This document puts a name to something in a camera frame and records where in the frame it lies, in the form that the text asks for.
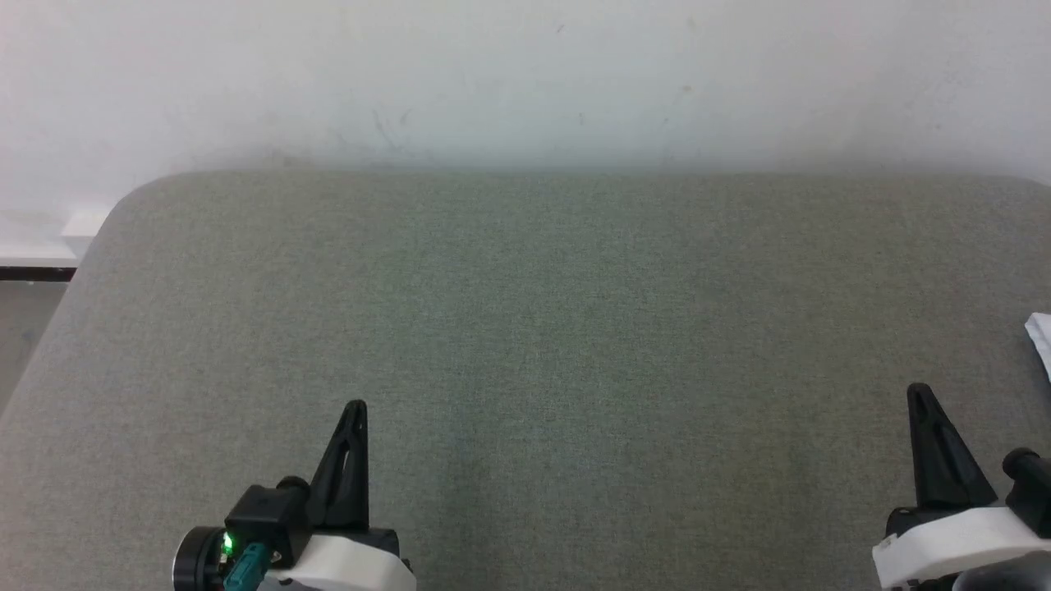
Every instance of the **black strip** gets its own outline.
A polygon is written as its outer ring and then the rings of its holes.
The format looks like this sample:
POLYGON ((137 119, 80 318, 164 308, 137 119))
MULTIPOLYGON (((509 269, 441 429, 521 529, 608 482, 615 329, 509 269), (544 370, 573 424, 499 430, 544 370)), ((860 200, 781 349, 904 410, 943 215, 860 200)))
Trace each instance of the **black strip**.
POLYGON ((0 267, 0 281, 68 282, 77 267, 0 267))

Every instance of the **white cloth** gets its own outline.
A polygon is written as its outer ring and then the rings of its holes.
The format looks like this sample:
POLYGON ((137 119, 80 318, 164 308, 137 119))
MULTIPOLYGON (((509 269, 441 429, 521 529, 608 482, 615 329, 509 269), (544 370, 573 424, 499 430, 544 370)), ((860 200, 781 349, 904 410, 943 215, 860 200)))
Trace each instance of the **white cloth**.
POLYGON ((1044 361, 1044 369, 1051 378, 1051 314, 1034 313, 1029 317, 1029 321, 1026 322, 1026 330, 1029 332, 1029 338, 1033 340, 1033 345, 1036 345, 1036 352, 1040 354, 1040 360, 1044 361))

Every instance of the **gray floor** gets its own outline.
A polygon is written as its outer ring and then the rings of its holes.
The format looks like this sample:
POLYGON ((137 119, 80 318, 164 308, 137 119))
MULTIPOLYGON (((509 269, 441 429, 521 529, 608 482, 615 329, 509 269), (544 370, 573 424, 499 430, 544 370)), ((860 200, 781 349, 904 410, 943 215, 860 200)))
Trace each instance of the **gray floor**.
POLYGON ((0 412, 65 289, 65 283, 0 281, 0 412))

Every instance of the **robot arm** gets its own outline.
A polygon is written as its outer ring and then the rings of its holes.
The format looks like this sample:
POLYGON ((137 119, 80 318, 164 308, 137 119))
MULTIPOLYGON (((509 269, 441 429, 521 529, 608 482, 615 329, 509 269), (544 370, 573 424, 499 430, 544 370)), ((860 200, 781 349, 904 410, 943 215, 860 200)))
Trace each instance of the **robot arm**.
POLYGON ((225 527, 195 527, 171 566, 174 591, 415 591, 393 530, 369 526, 366 405, 344 409, 308 485, 252 485, 225 527))
POLYGON ((1006 507, 925 384, 908 390, 916 506, 894 509, 872 548, 884 589, 1038 589, 1051 580, 1051 464, 1019 448, 1006 507))

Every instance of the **teal connector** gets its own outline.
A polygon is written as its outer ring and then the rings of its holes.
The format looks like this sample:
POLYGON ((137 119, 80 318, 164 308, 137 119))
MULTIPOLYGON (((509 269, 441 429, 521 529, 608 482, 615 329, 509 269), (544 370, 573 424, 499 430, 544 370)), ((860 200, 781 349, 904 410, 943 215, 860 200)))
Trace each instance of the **teal connector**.
POLYGON ((255 591, 269 568, 270 550, 257 542, 249 544, 233 565, 233 570, 226 575, 223 587, 226 591, 255 591))

